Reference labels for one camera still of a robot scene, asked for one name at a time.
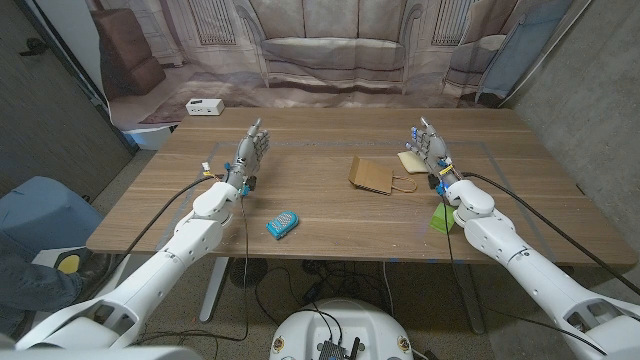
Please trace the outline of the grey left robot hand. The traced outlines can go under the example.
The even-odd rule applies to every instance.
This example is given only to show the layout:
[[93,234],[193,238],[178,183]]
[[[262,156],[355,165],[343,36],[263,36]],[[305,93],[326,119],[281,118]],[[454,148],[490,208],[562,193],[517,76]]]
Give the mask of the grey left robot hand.
[[254,176],[264,154],[269,149],[270,135],[261,128],[262,119],[258,118],[247,130],[246,135],[238,143],[233,161],[230,164],[225,182],[238,191],[243,189],[246,179]]

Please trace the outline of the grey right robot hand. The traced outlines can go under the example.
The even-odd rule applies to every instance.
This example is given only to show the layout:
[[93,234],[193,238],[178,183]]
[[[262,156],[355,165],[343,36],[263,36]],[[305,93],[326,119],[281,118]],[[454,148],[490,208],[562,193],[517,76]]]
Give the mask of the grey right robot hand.
[[439,181],[443,190],[447,190],[461,177],[454,169],[453,160],[443,138],[426,117],[421,117],[420,122],[420,126],[411,128],[406,148],[421,159],[427,173]]

